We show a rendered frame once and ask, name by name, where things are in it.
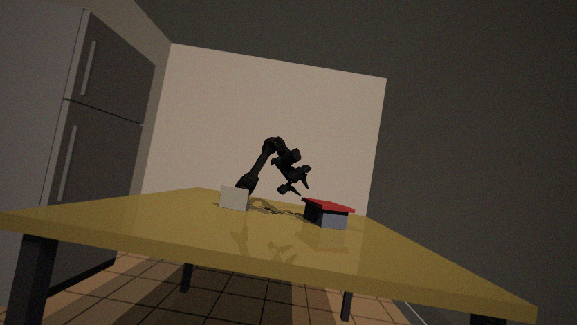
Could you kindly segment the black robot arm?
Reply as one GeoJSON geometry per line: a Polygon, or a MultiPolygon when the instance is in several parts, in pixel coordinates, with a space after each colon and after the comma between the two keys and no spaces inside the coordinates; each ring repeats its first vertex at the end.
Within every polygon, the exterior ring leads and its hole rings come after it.
{"type": "MultiPolygon", "coordinates": [[[[264,141],[262,146],[262,153],[257,159],[256,163],[250,172],[244,174],[239,181],[236,183],[236,188],[248,189],[249,195],[254,191],[257,182],[259,181],[258,174],[267,161],[268,157],[277,152],[279,157],[271,159],[271,165],[276,165],[280,171],[284,171],[289,165],[296,163],[301,160],[300,150],[298,148],[290,150],[285,142],[278,137],[269,137],[264,141]]],[[[302,179],[303,174],[302,168],[299,166],[297,168],[291,167],[289,172],[285,172],[286,177],[297,183],[302,179]]]]}

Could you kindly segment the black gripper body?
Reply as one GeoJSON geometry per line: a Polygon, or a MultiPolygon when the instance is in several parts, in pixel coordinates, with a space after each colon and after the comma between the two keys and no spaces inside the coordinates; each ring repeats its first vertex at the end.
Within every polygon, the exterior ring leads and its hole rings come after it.
{"type": "MultiPolygon", "coordinates": [[[[281,184],[281,185],[277,188],[277,191],[278,191],[280,194],[282,194],[282,195],[285,194],[288,190],[290,190],[290,188],[292,188],[291,184],[293,183],[293,181],[292,181],[291,179],[289,180],[289,179],[286,177],[286,174],[285,174],[286,171],[289,172],[289,171],[291,170],[291,167],[292,167],[292,166],[289,165],[284,171],[281,171],[281,173],[284,175],[284,177],[285,177],[285,178],[287,179],[287,181],[288,181],[285,185],[284,185],[284,184],[281,184]]],[[[302,174],[302,177],[305,175],[305,173],[308,173],[308,172],[311,170],[311,167],[310,167],[309,165],[303,165],[301,168],[302,168],[302,170],[304,171],[303,174],[302,174]]]]}

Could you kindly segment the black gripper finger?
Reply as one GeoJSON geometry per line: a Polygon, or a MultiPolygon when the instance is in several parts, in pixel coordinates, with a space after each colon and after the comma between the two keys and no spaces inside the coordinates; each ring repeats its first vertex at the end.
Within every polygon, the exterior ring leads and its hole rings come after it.
{"type": "Polygon", "coordinates": [[[307,181],[306,181],[306,176],[307,176],[307,174],[305,174],[305,175],[302,177],[302,179],[300,179],[300,180],[302,181],[302,183],[304,184],[304,186],[305,186],[307,189],[309,189],[308,184],[307,184],[307,181]]]}
{"type": "Polygon", "coordinates": [[[290,190],[288,191],[292,191],[295,192],[297,195],[301,196],[300,193],[292,186],[292,188],[290,188],[290,190]]]}

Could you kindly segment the red rectangular lid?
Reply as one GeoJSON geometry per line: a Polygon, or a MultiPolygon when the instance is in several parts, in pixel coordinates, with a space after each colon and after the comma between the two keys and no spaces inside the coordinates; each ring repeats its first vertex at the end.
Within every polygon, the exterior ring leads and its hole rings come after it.
{"type": "Polygon", "coordinates": [[[318,199],[312,199],[312,198],[303,198],[302,200],[305,203],[314,205],[316,207],[319,207],[321,209],[324,210],[334,210],[334,211],[339,211],[339,212],[350,212],[350,213],[355,213],[355,209],[352,209],[350,207],[346,207],[344,205],[339,205],[337,203],[333,203],[331,201],[323,201],[323,200],[318,200],[318,199]]]}

